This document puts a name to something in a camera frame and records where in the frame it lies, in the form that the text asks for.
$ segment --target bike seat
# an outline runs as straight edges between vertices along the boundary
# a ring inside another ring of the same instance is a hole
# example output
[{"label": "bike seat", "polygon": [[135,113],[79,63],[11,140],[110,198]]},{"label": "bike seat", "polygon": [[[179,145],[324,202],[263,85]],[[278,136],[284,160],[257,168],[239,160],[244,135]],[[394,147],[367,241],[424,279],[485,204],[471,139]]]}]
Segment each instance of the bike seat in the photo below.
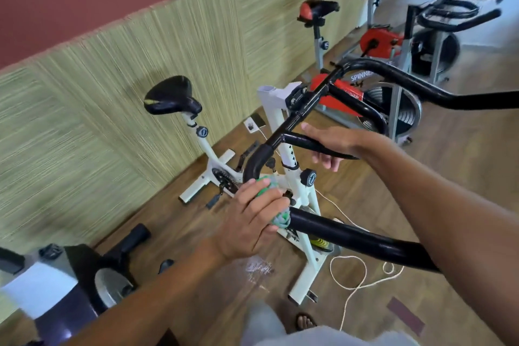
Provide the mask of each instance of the bike seat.
[{"label": "bike seat", "polygon": [[153,115],[189,112],[197,115],[202,105],[191,97],[192,87],[189,78],[175,75],[160,81],[151,88],[144,98],[144,108]]},{"label": "bike seat", "polygon": [[299,8],[298,21],[304,22],[307,28],[324,25],[324,17],[339,11],[339,3],[328,0],[306,0]]}]

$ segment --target sandal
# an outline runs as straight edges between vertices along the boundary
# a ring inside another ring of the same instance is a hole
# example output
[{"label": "sandal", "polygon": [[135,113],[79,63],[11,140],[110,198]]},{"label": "sandal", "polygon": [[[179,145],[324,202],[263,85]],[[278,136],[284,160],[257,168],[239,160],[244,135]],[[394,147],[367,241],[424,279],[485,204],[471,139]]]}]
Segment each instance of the sandal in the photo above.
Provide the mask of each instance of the sandal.
[{"label": "sandal", "polygon": [[301,312],[295,316],[295,329],[297,331],[304,331],[314,327],[317,327],[317,324],[308,313]]}]

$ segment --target forearm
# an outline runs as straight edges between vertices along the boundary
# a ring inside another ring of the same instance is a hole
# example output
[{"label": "forearm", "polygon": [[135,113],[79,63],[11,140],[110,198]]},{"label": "forearm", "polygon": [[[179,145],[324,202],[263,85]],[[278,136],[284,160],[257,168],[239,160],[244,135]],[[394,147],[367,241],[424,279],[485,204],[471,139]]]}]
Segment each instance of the forearm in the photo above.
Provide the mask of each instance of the forearm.
[{"label": "forearm", "polygon": [[155,345],[172,318],[172,306],[225,263],[210,239],[190,255],[103,313],[68,346]]},{"label": "forearm", "polygon": [[386,137],[365,135],[359,152],[458,293],[503,340],[518,342],[515,214],[442,178]]}]

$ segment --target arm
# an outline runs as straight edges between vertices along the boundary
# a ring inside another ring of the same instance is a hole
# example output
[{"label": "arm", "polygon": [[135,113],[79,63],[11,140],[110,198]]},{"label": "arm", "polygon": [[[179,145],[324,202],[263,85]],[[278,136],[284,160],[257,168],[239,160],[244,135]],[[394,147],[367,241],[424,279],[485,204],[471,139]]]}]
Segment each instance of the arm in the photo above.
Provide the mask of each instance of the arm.
[{"label": "arm", "polygon": [[202,280],[232,259],[256,254],[276,234],[277,227],[269,222],[290,202],[281,197],[279,189],[270,189],[256,198],[269,183],[262,179],[243,184],[214,236],[204,239],[189,257],[108,309],[67,345],[157,344],[178,314],[172,309],[178,299],[193,292]]},{"label": "arm", "polygon": [[[330,149],[364,159],[458,294],[505,343],[519,343],[516,214],[446,180],[380,134],[307,124],[303,130]],[[338,168],[339,159],[321,155],[321,161]]]}]

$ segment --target hand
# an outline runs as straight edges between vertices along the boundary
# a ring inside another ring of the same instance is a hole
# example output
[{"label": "hand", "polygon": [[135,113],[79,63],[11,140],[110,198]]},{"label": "hand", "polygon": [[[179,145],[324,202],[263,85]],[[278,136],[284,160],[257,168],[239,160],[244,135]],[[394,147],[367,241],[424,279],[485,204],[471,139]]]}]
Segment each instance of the hand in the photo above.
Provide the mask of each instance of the hand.
[{"label": "hand", "polygon": [[269,222],[289,207],[290,200],[282,197],[284,189],[269,189],[256,197],[269,184],[268,178],[251,179],[240,187],[230,202],[224,222],[212,236],[226,260],[255,255],[276,234],[278,227]]},{"label": "hand", "polygon": [[[366,130],[348,129],[340,126],[332,126],[326,129],[318,129],[308,123],[301,124],[302,131],[310,137],[318,140],[325,147],[340,153],[351,154],[357,158],[360,157],[359,145]],[[321,161],[324,168],[331,169],[333,172],[339,170],[341,158],[334,158],[323,153],[313,152],[312,161],[318,163]]]}]

